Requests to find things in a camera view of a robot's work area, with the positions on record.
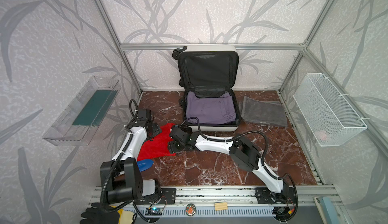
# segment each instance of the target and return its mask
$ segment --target marble surface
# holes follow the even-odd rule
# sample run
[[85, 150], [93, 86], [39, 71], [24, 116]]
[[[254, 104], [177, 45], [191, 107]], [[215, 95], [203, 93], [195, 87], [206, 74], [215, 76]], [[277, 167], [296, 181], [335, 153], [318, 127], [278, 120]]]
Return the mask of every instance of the marble surface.
[[[262, 101], [279, 100], [276, 91], [235, 91], [238, 101], [244, 96]], [[139, 108], [151, 109], [159, 125], [182, 122], [182, 108], [178, 100], [183, 91], [145, 91]], [[205, 132], [213, 136], [233, 136], [250, 130], [265, 132], [270, 141], [266, 163], [278, 174], [289, 173], [297, 185], [317, 184], [306, 157], [298, 143], [291, 123], [275, 127], [242, 122], [235, 132]], [[261, 153], [264, 139], [257, 134], [247, 135]], [[145, 179], [158, 178], [162, 186], [184, 185], [264, 185], [254, 174], [237, 168], [230, 156], [211, 151], [186, 151], [176, 156], [154, 158], [154, 165], [142, 172]]]

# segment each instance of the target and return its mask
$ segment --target wooden block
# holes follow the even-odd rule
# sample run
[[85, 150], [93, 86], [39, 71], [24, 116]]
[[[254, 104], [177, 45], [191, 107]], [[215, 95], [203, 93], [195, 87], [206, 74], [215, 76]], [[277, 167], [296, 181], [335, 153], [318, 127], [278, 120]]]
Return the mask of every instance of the wooden block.
[[214, 203], [214, 207], [216, 208], [216, 210], [227, 210], [228, 203], [227, 202]]

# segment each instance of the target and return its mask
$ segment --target green sheet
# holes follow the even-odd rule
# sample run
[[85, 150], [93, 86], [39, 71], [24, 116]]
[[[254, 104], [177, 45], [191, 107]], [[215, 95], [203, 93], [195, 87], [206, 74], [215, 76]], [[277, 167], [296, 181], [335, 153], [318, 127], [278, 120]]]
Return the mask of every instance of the green sheet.
[[99, 126], [116, 94], [117, 91], [97, 90], [72, 125]]

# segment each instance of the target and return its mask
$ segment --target suitcase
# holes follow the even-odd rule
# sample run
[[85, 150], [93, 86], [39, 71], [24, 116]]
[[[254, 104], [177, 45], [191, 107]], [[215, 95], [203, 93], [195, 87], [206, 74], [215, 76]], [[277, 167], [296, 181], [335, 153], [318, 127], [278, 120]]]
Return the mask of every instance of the suitcase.
[[[241, 122], [236, 96], [231, 89], [236, 81], [239, 55], [232, 45], [189, 45], [175, 49], [172, 57], [178, 61], [179, 85], [185, 88], [179, 100], [186, 120], [187, 94], [197, 97], [219, 97], [228, 92], [233, 98], [236, 120], [226, 124], [200, 124], [201, 131], [235, 131]], [[192, 131], [198, 131], [197, 123], [185, 122]]]

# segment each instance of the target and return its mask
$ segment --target white wire mesh basket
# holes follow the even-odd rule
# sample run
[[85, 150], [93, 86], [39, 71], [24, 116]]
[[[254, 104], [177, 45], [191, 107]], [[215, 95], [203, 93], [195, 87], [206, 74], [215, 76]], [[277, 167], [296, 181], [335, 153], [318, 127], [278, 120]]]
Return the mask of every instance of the white wire mesh basket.
[[339, 146], [367, 128], [322, 73], [306, 74], [294, 99], [320, 146]]

